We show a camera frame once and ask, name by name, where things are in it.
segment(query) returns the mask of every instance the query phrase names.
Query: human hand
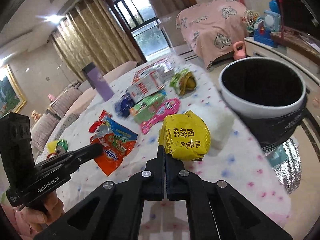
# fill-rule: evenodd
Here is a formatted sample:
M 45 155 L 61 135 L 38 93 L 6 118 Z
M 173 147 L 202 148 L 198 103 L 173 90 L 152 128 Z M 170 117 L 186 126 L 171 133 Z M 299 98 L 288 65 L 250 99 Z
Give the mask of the human hand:
M 37 232 L 42 231 L 41 224 L 47 224 L 49 226 L 64 214 L 63 202 L 58 199 L 56 191 L 48 194 L 43 200 L 43 203 L 48 210 L 47 214 L 28 207 L 24 207 L 21 211 L 22 218 Z

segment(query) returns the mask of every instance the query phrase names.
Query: silver foil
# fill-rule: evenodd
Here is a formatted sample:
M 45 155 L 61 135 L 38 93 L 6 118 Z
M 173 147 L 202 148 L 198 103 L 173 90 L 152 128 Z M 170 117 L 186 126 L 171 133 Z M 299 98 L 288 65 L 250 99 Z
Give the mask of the silver foil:
M 281 185 L 284 186 L 288 194 L 291 194 L 300 184 L 301 160 L 297 146 L 291 138 L 284 142 L 282 146 L 287 154 L 287 160 L 274 166 L 273 170 L 276 172 Z

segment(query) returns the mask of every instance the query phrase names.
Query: yellow plastic bag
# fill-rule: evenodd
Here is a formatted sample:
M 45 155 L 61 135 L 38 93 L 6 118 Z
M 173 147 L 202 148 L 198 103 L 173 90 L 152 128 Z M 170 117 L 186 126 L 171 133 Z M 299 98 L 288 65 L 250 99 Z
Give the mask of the yellow plastic bag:
M 202 159 L 210 148 L 210 132 L 192 111 L 168 115 L 159 132 L 159 144 L 173 158 L 183 161 Z
M 56 147 L 57 147 L 57 143 L 59 140 L 56 141 L 52 141 L 50 143 L 47 143 L 47 148 L 49 150 L 49 153 L 55 153 L 56 152 Z

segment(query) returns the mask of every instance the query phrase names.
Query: orange ovaltine bag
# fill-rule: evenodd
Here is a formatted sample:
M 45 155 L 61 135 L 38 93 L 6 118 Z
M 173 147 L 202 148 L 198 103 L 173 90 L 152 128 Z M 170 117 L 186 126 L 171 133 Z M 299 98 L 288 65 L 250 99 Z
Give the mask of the orange ovaltine bag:
M 105 115 L 96 134 L 90 138 L 91 144 L 100 143 L 103 154 L 94 158 L 102 171 L 109 176 L 118 168 L 137 141 L 138 135 Z

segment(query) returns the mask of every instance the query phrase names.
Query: white tissue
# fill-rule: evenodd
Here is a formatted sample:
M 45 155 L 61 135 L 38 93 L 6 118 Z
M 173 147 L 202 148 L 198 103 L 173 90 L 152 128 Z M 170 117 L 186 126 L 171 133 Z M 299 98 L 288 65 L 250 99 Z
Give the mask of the white tissue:
M 222 149 L 228 139 L 235 120 L 230 111 L 218 107 L 192 104 L 189 108 L 207 125 L 211 136 L 211 147 Z

